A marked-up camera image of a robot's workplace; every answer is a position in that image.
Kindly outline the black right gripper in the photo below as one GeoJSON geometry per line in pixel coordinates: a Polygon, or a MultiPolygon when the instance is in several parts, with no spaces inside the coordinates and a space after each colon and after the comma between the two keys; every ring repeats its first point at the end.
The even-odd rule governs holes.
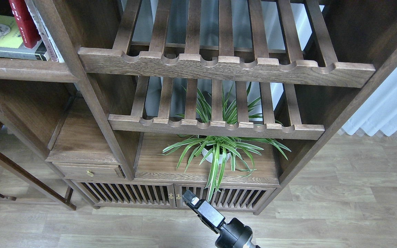
{"type": "Polygon", "coordinates": [[[218,248],[259,248],[252,243],[253,231],[237,218],[228,224],[224,223],[225,217],[205,199],[199,199],[190,190],[183,193],[186,204],[197,214],[201,221],[216,234],[215,246],[218,248]]]}

